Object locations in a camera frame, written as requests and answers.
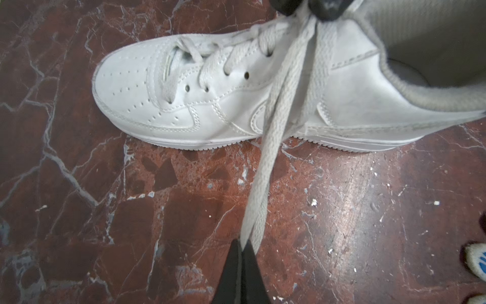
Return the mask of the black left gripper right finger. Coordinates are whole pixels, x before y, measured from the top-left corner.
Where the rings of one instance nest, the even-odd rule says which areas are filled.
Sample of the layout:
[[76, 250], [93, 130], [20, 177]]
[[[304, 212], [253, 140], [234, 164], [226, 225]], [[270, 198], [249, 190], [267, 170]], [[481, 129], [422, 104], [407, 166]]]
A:
[[241, 303], [271, 304], [251, 242], [242, 251]]

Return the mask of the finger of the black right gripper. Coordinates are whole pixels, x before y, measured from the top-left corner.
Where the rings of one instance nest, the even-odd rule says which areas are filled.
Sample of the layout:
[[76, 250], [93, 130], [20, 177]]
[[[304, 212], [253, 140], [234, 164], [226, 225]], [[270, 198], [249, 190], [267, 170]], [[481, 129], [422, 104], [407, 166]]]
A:
[[353, 3], [353, 0], [309, 0], [308, 7], [312, 14], [321, 21], [334, 21]]
[[301, 3], [302, 0], [270, 0], [272, 8], [285, 16], [292, 15]]

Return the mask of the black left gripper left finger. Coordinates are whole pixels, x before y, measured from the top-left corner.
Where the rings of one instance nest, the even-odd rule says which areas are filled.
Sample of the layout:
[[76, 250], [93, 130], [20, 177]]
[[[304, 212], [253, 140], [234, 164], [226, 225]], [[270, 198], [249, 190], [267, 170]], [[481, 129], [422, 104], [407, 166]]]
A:
[[211, 304], [240, 304], [241, 286], [242, 248], [240, 241], [234, 239]]

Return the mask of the white leather sneaker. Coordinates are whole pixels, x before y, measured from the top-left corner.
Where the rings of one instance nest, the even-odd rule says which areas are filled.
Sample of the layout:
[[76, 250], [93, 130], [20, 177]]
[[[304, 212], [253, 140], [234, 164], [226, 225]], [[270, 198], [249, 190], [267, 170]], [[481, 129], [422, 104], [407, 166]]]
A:
[[92, 94], [121, 131], [204, 150], [259, 138], [270, 99], [287, 135], [385, 151], [485, 116], [484, 1], [354, 1], [336, 21], [295, 14], [228, 34], [118, 49]]

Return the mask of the grey-white shoelace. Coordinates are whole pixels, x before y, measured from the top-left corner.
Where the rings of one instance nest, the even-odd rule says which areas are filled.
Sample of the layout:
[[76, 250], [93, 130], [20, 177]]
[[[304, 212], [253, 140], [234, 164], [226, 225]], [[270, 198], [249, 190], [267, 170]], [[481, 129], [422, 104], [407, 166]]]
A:
[[[290, 121], [292, 104], [297, 92], [297, 86], [305, 63], [308, 44], [312, 38], [324, 46], [316, 47], [314, 71], [317, 78], [327, 81], [329, 66], [337, 43], [337, 21], [321, 21], [316, 18], [304, 1], [296, 10], [297, 21], [292, 26], [297, 29], [297, 36], [292, 41], [283, 62], [280, 65], [265, 105], [263, 126], [262, 154], [259, 169], [256, 173], [253, 187], [246, 207], [240, 230], [240, 245], [245, 247], [248, 242], [259, 249], [265, 231], [267, 219], [268, 192], [270, 176], [277, 158], [278, 149], [283, 140], [300, 129], [314, 112], [317, 101], [307, 97], [302, 104], [297, 119]], [[286, 29], [283, 23], [274, 22], [268, 29], [260, 31], [259, 27], [242, 32], [227, 41], [213, 42], [205, 48], [197, 47], [188, 35], [175, 37], [177, 48], [189, 53], [192, 59], [202, 65], [200, 84], [205, 83], [208, 72], [216, 65], [218, 55], [226, 48], [233, 48], [229, 55], [225, 72], [230, 72], [238, 60], [247, 53], [246, 48], [251, 42], [257, 42], [264, 55], [272, 55], [281, 37], [281, 31]]]

